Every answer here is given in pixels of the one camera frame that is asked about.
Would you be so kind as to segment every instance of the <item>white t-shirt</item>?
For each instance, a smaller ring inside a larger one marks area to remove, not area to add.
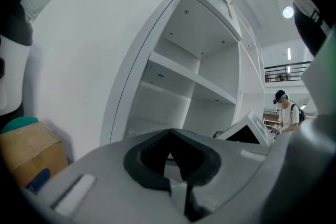
[[[295,123],[300,123],[299,108],[297,105],[293,107],[293,115],[292,117],[290,116],[290,109],[293,104],[294,103],[292,101],[289,101],[288,107],[286,109],[280,109],[279,122],[283,122],[283,129],[287,129]]]

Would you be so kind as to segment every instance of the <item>curved white wall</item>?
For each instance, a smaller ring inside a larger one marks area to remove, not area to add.
[[[55,130],[70,159],[99,146],[119,67],[162,1],[52,0],[35,20],[24,81],[26,115]]]

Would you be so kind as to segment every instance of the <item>brown box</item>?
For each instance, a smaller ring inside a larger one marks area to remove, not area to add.
[[[0,151],[18,186],[32,192],[68,166],[62,141],[41,122],[1,134]]]

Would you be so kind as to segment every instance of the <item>black metal railing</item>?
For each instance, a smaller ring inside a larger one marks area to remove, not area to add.
[[[311,61],[265,67],[265,82],[301,80],[302,73],[310,66],[310,63]]]

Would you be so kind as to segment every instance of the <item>black backpack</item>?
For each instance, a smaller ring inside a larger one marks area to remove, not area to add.
[[[292,107],[290,108],[290,118],[293,119],[293,108],[294,106],[298,106],[297,104],[293,104]],[[299,109],[299,121],[300,123],[303,122],[306,119],[306,115],[302,109]]]

